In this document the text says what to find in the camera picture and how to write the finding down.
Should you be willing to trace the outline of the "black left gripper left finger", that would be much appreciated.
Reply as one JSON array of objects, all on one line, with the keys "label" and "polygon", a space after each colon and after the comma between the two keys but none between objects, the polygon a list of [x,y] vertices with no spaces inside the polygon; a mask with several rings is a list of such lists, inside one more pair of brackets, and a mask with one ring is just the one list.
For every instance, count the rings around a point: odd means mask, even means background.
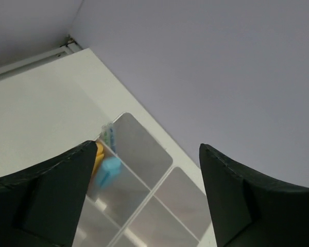
[{"label": "black left gripper left finger", "polygon": [[89,140],[0,177],[0,246],[72,246],[96,152]]}]

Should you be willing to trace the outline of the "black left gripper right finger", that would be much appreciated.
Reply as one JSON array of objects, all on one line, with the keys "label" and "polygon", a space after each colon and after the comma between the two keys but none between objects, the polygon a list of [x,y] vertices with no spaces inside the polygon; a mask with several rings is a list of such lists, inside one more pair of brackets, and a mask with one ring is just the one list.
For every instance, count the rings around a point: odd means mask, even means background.
[{"label": "black left gripper right finger", "polygon": [[199,147],[218,246],[309,246],[309,188],[283,182]]}]

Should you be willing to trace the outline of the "pink orange highlighter pen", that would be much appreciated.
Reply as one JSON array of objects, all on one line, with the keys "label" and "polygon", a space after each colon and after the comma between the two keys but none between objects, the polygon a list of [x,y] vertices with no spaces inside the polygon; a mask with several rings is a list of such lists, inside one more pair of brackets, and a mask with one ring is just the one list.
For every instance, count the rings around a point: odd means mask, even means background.
[{"label": "pink orange highlighter pen", "polygon": [[94,162],[94,167],[92,170],[92,175],[96,173],[98,170],[98,167],[100,166],[101,161],[104,159],[104,147],[101,143],[96,142],[97,146],[97,152],[96,152],[96,157],[95,157],[95,162]]}]

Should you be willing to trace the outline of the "blue highlighter pen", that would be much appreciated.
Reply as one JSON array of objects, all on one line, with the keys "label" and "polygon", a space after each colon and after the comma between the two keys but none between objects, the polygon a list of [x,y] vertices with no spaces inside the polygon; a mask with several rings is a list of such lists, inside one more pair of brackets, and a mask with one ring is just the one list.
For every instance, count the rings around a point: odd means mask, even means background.
[{"label": "blue highlighter pen", "polygon": [[108,187],[121,172],[122,162],[118,157],[103,160],[95,176],[95,185],[100,189]]}]

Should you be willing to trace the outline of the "green highlighter pen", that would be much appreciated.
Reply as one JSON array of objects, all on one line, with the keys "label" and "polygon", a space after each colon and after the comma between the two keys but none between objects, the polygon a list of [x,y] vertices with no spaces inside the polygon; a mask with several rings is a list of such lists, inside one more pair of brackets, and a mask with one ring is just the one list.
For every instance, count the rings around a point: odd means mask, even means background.
[{"label": "green highlighter pen", "polygon": [[101,129],[101,139],[107,145],[110,146],[110,133],[108,131],[108,126],[103,125]]}]

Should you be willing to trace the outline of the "blue ballpoint pen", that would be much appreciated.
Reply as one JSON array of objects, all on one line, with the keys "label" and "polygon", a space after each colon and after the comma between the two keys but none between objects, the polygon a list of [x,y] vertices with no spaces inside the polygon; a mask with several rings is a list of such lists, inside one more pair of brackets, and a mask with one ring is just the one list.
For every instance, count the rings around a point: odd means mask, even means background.
[{"label": "blue ballpoint pen", "polygon": [[109,139],[110,139],[110,148],[116,153],[116,135],[113,122],[108,123]]}]

